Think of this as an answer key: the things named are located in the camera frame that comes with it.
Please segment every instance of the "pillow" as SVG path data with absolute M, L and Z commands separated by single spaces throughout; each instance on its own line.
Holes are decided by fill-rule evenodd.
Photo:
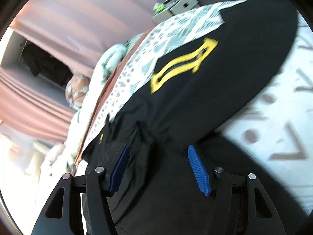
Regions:
M 68 82 L 65 89 L 65 97 L 69 106 L 74 110 L 79 110 L 88 92 L 90 79 L 75 74 Z

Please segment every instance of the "bed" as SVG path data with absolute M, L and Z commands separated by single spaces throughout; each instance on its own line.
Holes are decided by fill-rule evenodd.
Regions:
M 72 120 L 64 151 L 53 157 L 55 162 L 42 167 L 41 187 L 52 190 L 66 172 L 84 175 L 87 162 L 81 159 L 83 151 L 99 134 L 107 115 L 113 120 L 130 97 L 150 81 L 158 58 L 218 29 L 224 23 L 219 11 L 243 2 L 219 2 L 193 9 L 135 36 L 130 46 L 115 45 L 104 53 L 82 109 Z M 313 209 L 313 173 L 309 172 L 313 167 L 313 141 L 312 132 L 306 130 L 313 126 L 312 43 L 313 33 L 298 14 L 296 38 L 280 73 L 216 130 L 283 184 L 307 214 Z M 48 196 L 42 193 L 39 210 Z

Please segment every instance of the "pink curtain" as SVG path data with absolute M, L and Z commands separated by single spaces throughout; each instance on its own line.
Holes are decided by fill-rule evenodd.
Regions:
M 74 111 L 15 80 L 0 67 L 0 118 L 38 139 L 64 142 Z
M 14 31 L 87 77 L 111 46 L 154 26 L 156 0 L 30 0 Z

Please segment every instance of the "white wall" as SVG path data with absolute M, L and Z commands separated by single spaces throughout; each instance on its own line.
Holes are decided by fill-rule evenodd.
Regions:
M 25 42 L 26 39 L 24 37 L 16 32 L 12 33 L 2 58 L 1 67 L 26 86 L 31 87 L 64 106 L 68 106 L 63 89 L 40 76 L 34 77 L 28 68 L 18 63 Z

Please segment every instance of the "gray box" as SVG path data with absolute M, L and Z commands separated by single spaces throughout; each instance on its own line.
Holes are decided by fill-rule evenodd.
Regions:
M 173 15 L 181 14 L 191 10 L 197 4 L 198 0 L 180 0 L 170 8 L 170 11 Z
M 184 13 L 198 7 L 200 7 L 198 0 L 177 0 L 176 3 L 171 4 L 171 6 L 153 16 L 151 20 L 156 24 L 159 24 L 165 20 L 168 20 L 174 15 Z

